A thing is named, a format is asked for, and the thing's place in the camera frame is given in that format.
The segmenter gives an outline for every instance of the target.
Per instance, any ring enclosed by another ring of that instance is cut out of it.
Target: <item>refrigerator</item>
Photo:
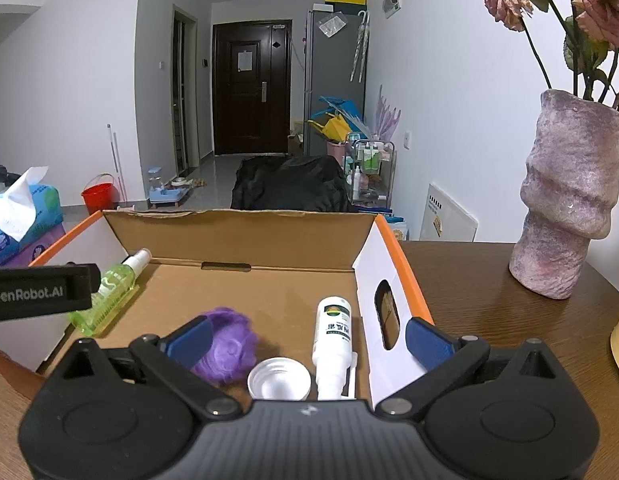
[[[358,29],[362,16],[346,14],[347,25],[331,38],[318,27],[318,22],[329,16],[330,12],[311,10],[307,22],[307,51],[305,63],[305,123],[303,127],[303,144],[305,155],[326,155],[325,137],[322,137],[307,121],[314,113],[327,108],[327,104],[318,99],[321,96],[338,97],[352,100],[361,115],[365,113],[365,80],[359,83],[357,68],[353,82],[353,58],[356,53]],[[325,123],[326,117],[318,118]]]

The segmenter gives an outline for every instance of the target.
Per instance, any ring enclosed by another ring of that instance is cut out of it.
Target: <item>purple fluffy object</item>
[[[256,365],[258,342],[250,318],[223,306],[203,316],[212,322],[212,347],[192,372],[209,383],[230,384],[245,378]]]

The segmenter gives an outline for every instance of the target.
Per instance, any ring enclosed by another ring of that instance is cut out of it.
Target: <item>blue gripper pad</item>
[[[159,349],[191,370],[212,347],[212,338],[212,322],[199,316],[161,339]]]
[[[427,371],[447,361],[454,355],[454,345],[438,335],[416,318],[410,319],[405,327],[405,342],[409,352]]]

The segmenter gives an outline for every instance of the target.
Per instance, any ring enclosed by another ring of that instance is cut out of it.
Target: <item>pink container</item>
[[[325,141],[327,143],[327,154],[336,158],[341,168],[345,168],[345,143]]]

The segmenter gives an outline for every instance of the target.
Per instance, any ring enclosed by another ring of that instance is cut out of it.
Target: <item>vase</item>
[[[592,239],[611,229],[619,198],[619,113],[547,90],[521,199],[529,208],[509,269],[526,288],[569,298]]]

